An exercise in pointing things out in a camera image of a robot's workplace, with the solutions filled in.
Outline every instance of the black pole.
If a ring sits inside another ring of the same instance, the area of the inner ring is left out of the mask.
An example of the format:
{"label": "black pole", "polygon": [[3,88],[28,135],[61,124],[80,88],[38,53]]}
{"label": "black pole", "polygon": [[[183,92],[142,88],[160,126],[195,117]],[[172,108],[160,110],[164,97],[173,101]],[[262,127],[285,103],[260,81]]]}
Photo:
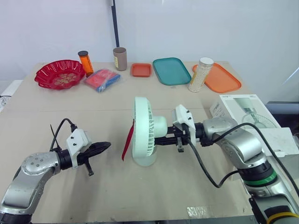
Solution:
{"label": "black pole", "polygon": [[116,47],[119,47],[120,43],[119,43],[119,40],[118,40],[115,0],[113,0],[113,5],[111,6],[111,10],[112,10],[112,18],[113,18],[113,26],[114,26],[114,35],[115,35]]}

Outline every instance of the white bottle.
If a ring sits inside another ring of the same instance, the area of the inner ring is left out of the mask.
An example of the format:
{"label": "white bottle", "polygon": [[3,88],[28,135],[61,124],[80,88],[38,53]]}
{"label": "white bottle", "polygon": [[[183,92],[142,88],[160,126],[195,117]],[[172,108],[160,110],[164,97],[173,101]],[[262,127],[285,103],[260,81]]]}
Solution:
{"label": "white bottle", "polygon": [[191,92],[198,92],[200,90],[213,64],[214,64],[213,59],[209,57],[202,57],[199,60],[199,64],[197,66],[196,72],[193,74],[193,77],[188,86],[188,89]]}

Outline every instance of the white box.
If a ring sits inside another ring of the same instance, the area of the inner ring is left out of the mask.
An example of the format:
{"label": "white box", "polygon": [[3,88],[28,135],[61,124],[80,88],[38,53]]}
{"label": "white box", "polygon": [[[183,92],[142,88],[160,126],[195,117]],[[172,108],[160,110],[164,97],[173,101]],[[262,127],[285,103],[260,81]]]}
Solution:
{"label": "white box", "polygon": [[[278,157],[299,154],[290,129],[282,128],[255,94],[220,95],[210,112],[213,117],[227,116],[235,119],[238,124],[249,122],[256,125]],[[272,155],[255,129],[250,126],[244,126],[243,129],[260,140],[266,155]]]}

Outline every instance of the red bowl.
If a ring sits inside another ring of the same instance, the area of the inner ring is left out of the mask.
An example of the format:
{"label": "red bowl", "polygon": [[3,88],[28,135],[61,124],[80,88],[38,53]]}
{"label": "red bowl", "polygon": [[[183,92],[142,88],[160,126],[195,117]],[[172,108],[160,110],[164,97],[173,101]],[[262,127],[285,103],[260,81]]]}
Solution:
{"label": "red bowl", "polygon": [[43,66],[34,80],[43,88],[63,90],[77,85],[84,75],[85,71],[80,62],[61,60]]}

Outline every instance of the orange tray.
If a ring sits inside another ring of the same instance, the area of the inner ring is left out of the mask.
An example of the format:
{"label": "orange tray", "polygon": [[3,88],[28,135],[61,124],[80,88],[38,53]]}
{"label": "orange tray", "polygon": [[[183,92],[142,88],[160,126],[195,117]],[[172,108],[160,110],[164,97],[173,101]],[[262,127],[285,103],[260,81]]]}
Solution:
{"label": "orange tray", "polygon": [[134,63],[131,66],[131,74],[135,77],[149,77],[151,65],[147,63]]}
{"label": "orange tray", "polygon": [[[197,69],[197,64],[193,66],[193,72]],[[230,74],[221,65],[214,63],[212,69],[205,79],[205,84],[217,93],[226,93],[241,88],[241,82]]]}

